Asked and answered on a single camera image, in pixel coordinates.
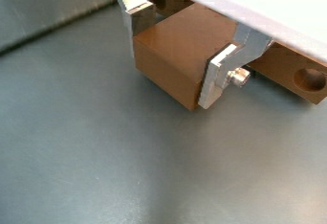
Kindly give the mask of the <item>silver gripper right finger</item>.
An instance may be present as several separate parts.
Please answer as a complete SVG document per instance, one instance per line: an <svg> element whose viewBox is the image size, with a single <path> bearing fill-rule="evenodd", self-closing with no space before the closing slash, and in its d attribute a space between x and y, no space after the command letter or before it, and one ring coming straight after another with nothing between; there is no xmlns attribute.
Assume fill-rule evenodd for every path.
<svg viewBox="0 0 327 224"><path fill-rule="evenodd" d="M267 51L272 37L250 26L236 25L232 42L210 58L198 104L207 109L223 94L230 83L242 87L251 75L243 68Z"/></svg>

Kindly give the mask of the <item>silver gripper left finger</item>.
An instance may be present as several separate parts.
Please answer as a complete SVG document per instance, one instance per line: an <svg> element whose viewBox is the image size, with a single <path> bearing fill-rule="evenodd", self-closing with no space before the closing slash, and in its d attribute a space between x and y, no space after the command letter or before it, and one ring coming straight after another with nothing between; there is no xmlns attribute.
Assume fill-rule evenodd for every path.
<svg viewBox="0 0 327 224"><path fill-rule="evenodd" d="M156 23L156 6L148 0L117 0L131 36Z"/></svg>

